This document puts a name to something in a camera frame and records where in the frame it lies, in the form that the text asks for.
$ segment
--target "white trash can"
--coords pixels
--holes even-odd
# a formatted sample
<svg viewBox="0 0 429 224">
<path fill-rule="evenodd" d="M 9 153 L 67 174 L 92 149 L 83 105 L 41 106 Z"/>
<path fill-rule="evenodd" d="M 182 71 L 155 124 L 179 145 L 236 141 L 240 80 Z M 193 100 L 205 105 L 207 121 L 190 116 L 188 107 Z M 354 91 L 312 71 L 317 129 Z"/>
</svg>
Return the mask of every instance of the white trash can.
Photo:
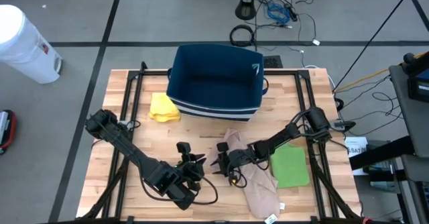
<svg viewBox="0 0 429 224">
<path fill-rule="evenodd" d="M 62 58 L 20 9 L 0 5 L 0 62 L 44 84 L 60 77 Z"/>
</svg>

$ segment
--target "green towel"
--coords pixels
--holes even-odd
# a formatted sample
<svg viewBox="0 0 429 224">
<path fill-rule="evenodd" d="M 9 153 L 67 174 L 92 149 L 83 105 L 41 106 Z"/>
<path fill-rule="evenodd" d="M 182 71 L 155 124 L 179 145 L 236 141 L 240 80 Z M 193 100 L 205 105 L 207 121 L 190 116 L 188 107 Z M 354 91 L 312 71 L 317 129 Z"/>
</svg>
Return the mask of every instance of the green towel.
<svg viewBox="0 0 429 224">
<path fill-rule="evenodd" d="M 278 188 L 305 186 L 310 182 L 306 154 L 301 147 L 284 144 L 271 157 L 271 169 Z"/>
</svg>

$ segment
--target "wooden table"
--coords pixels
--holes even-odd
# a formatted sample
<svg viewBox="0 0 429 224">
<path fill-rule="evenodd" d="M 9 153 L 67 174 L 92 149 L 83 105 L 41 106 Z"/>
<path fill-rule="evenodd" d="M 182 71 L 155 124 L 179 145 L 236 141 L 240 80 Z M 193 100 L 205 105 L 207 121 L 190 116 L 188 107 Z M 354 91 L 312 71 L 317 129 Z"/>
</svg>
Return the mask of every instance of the wooden table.
<svg viewBox="0 0 429 224">
<path fill-rule="evenodd" d="M 336 119 L 336 108 L 326 70 L 311 69 L 309 71 L 316 105 L 324 109 L 329 120 Z M 118 116 L 121 111 L 127 74 L 128 70 L 112 70 L 103 103 L 104 109 L 112 110 Z M 166 76 L 144 76 L 143 92 L 140 94 L 137 112 L 137 120 L 141 122 L 141 127 L 135 130 L 133 142 L 148 156 L 167 161 L 173 165 L 180 159 L 180 154 L 176 149 L 177 142 L 189 142 L 194 154 L 207 154 L 216 147 L 217 143 L 221 142 L 227 128 L 242 131 L 249 142 L 271 137 L 283 129 L 285 124 L 300 109 L 296 85 L 292 76 L 267 76 L 267 79 L 270 83 L 268 93 L 263 97 L 261 108 L 248 123 L 187 115 L 182 115 L 180 121 L 158 123 L 148 117 L 151 94 L 165 92 L 168 80 Z M 308 105 L 305 87 L 303 89 L 306 105 Z M 133 95 L 132 91 L 127 119 L 130 118 Z M 337 132 L 331 134 L 335 141 L 344 143 L 341 134 Z M 295 139 L 292 144 L 306 149 L 304 138 Z M 77 217 L 84 215 L 104 191 L 107 185 L 112 153 L 113 146 L 111 144 L 99 142 L 94 146 Z M 347 151 L 328 142 L 326 154 L 334 187 L 352 210 L 359 214 L 361 206 Z M 307 167 L 311 173 L 308 157 Z M 205 167 L 204 171 L 205 176 L 217 187 L 218 202 L 209 206 L 191 205 L 189 209 L 182 211 L 174 203 L 154 201 L 145 195 L 140 185 L 137 168 L 130 164 L 121 219 L 126 220 L 129 215 L 132 215 L 135 220 L 153 221 L 261 220 L 256 219 L 249 212 L 243 190 L 229 186 L 225 177 L 211 174 L 208 166 Z M 206 182 L 201 182 L 201 184 L 202 190 L 197 200 L 201 202 L 213 200 L 212 188 Z M 326 214 L 329 216 L 328 195 L 323 187 L 322 191 Z M 318 215 L 312 181 L 307 186 L 278 189 L 278 196 L 286 204 L 286 209 L 281 211 L 279 220 L 309 221 L 310 216 Z M 116 200 L 116 194 L 113 195 L 113 200 Z M 110 213 L 114 213 L 115 204 L 116 201 L 112 201 Z"/>
</svg>

